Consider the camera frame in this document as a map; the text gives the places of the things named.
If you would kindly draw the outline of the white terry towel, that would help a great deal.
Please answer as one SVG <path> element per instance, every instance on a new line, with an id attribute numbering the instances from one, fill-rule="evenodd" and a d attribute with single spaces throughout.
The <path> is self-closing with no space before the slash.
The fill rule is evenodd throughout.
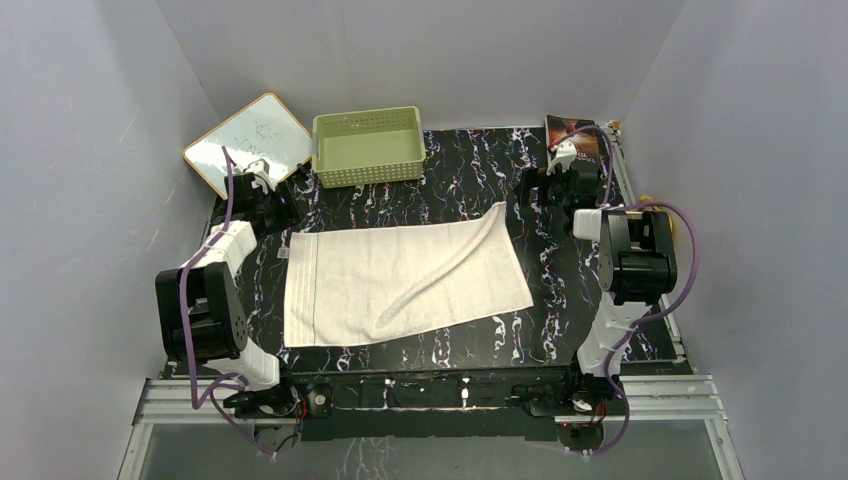
<path id="1" fill-rule="evenodd" d="M 531 307 L 506 214 L 293 234 L 284 346 L 367 346 Z"/>

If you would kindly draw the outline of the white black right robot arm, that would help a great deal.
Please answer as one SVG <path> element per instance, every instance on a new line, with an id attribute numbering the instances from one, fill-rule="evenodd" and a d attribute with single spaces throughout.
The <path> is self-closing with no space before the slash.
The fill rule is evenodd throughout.
<path id="1" fill-rule="evenodd" d="M 551 212 L 556 233 L 587 240 L 598 248 L 599 308 L 586 340 L 578 348 L 580 376 L 563 387 L 565 405 L 590 413 L 603 399 L 596 379 L 620 372 L 625 342 L 637 321 L 677 283 L 671 220 L 662 210 L 625 210 L 597 205 L 599 165 L 574 160 L 551 172 L 524 170 L 514 188 L 521 205 L 537 193 L 537 204 Z"/>

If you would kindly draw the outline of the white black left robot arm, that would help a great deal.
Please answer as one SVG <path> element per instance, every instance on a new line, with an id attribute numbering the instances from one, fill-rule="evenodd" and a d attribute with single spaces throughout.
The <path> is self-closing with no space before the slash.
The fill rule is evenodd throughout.
<path id="1" fill-rule="evenodd" d="M 172 362 L 235 375 L 261 391 L 260 403 L 271 414 L 286 416 L 297 407 L 299 391 L 281 379 L 280 361 L 250 339 L 236 277 L 259 239 L 290 226 L 297 209 L 264 173 L 243 170 L 226 187 L 223 213 L 200 248 L 155 278 L 164 350 Z"/>

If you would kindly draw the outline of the dark paperback book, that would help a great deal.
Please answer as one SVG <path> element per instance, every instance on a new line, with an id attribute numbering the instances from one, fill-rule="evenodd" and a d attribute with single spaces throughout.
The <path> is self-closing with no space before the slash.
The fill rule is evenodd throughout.
<path id="1" fill-rule="evenodd" d="M 576 160 L 603 164 L 602 147 L 604 143 L 597 130 L 597 125 L 593 121 L 548 114 L 545 117 L 544 126 L 548 158 L 549 150 L 553 146 L 556 146 L 563 140 L 570 140 L 578 150 Z"/>

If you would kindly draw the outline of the orange brown towel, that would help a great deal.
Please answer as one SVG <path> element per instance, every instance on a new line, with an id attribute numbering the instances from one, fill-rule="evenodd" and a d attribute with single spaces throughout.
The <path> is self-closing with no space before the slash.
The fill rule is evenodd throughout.
<path id="1" fill-rule="evenodd" d="M 659 220 L 664 218 L 668 223 L 668 235 L 662 235 L 661 239 L 663 241 L 667 240 L 670 245 L 674 245 L 676 240 L 676 232 L 675 232 L 675 223 L 673 214 L 669 212 L 669 210 L 662 206 L 650 206 L 643 209 L 644 213 L 651 212 L 651 230 L 653 233 L 656 232 L 656 227 L 659 225 Z"/>

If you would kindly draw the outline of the wood framed whiteboard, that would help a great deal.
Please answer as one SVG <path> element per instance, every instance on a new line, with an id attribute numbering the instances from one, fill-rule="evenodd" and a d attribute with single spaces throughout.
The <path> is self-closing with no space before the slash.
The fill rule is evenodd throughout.
<path id="1" fill-rule="evenodd" d="M 183 150 L 183 159 L 225 200 L 227 166 L 223 149 L 242 170 L 264 160 L 268 176 L 277 182 L 311 159 L 313 141 L 280 98 L 268 92 Z"/>

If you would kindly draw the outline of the green perforated plastic basket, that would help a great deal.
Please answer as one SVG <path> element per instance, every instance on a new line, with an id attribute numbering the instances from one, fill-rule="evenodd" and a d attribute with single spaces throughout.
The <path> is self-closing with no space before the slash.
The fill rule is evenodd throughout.
<path id="1" fill-rule="evenodd" d="M 319 115 L 312 137 L 312 170 L 327 189 L 423 176 L 427 151 L 415 106 Z"/>

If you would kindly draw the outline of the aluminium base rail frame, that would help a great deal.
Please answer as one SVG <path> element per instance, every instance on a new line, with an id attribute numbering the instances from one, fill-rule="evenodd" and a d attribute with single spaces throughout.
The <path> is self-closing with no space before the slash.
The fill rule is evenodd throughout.
<path id="1" fill-rule="evenodd" d="M 616 477 L 739 479 L 727 416 L 708 375 L 629 375 L 624 399 L 575 407 L 560 370 L 335 372 L 305 376 L 305 412 L 286 417 L 193 408 L 185 379 L 148 381 L 119 470 L 185 479 L 385 478 L 411 440 L 428 477 L 463 466 L 473 477 L 546 475 L 546 448 L 566 470 Z"/>

